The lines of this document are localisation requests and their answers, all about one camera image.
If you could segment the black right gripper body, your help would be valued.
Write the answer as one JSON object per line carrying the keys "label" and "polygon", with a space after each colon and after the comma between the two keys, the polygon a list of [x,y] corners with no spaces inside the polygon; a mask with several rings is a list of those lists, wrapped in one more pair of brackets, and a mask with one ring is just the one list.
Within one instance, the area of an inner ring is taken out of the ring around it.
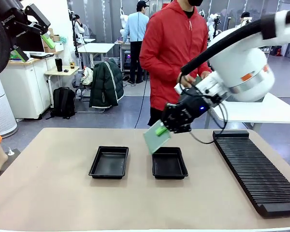
{"label": "black right gripper body", "polygon": [[186,88],[175,104],[167,103],[161,115],[164,126],[173,133],[191,131],[190,124],[215,105],[215,97],[202,94],[197,88]]}

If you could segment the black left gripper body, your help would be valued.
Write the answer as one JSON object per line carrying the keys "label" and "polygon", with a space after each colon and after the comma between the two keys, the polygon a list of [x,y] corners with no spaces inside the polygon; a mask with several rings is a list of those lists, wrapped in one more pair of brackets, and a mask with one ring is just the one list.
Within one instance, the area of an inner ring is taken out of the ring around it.
{"label": "black left gripper body", "polygon": [[19,0],[0,0],[0,23],[7,35],[9,46],[16,45],[16,38],[28,31],[28,18]]}

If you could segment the person's right hand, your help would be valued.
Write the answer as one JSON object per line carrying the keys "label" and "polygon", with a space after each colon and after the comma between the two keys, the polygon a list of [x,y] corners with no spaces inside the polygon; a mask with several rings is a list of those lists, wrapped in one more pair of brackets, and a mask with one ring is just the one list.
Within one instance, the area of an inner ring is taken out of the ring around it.
{"label": "person's right hand", "polygon": [[180,83],[184,88],[191,88],[195,81],[196,79],[193,78],[190,74],[183,75],[180,73],[177,78],[177,83]]}

